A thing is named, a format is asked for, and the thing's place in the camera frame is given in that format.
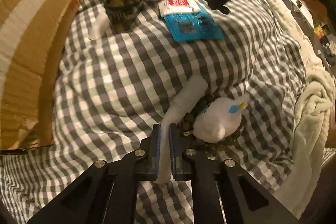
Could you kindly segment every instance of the metal screw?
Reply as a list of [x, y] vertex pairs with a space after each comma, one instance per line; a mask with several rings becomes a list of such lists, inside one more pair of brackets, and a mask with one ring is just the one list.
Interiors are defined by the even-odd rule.
[[225, 165], [226, 165], [227, 167], [233, 167], [233, 166], [236, 165], [236, 163], [235, 163], [235, 161], [234, 161], [233, 159], [227, 159], [227, 160], [225, 161]]
[[145, 155], [145, 151], [142, 149], [138, 149], [135, 151], [135, 155], [138, 157], [142, 157], [143, 155]]
[[192, 148], [188, 148], [185, 153], [188, 155], [188, 156], [194, 156], [196, 154], [196, 150], [195, 149], [192, 149]]
[[95, 167], [97, 168], [102, 168], [104, 165], [105, 165], [105, 161], [104, 160], [97, 160], [95, 163], [94, 163]]

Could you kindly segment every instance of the black and white checkered fabric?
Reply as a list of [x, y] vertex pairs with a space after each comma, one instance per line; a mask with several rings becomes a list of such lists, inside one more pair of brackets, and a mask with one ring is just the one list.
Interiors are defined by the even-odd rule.
[[[54, 145], [1, 158], [1, 195], [19, 223], [50, 202], [97, 159], [120, 160], [162, 120], [169, 101], [191, 75], [209, 92], [251, 97], [241, 137], [221, 158], [240, 162], [264, 187], [276, 190], [292, 167], [296, 99], [305, 82], [299, 44], [279, 27], [265, 0], [232, 0], [229, 15], [197, 0], [225, 40], [177, 43], [147, 3], [127, 33], [88, 28], [103, 0], [84, 0], [65, 43], [55, 88]], [[136, 223], [192, 223], [190, 182], [139, 186]]]

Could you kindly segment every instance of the blue pouch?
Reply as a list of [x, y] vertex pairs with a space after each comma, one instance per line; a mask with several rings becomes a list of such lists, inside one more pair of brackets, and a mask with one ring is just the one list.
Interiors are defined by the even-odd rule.
[[221, 29], [206, 10], [197, 13], [171, 14], [163, 17], [173, 39], [183, 42], [196, 39], [224, 39]]

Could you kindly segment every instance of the red label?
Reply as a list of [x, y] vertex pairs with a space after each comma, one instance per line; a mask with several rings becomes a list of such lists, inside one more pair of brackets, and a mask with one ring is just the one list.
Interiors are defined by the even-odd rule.
[[187, 0], [168, 0], [168, 3], [172, 6], [189, 6]]

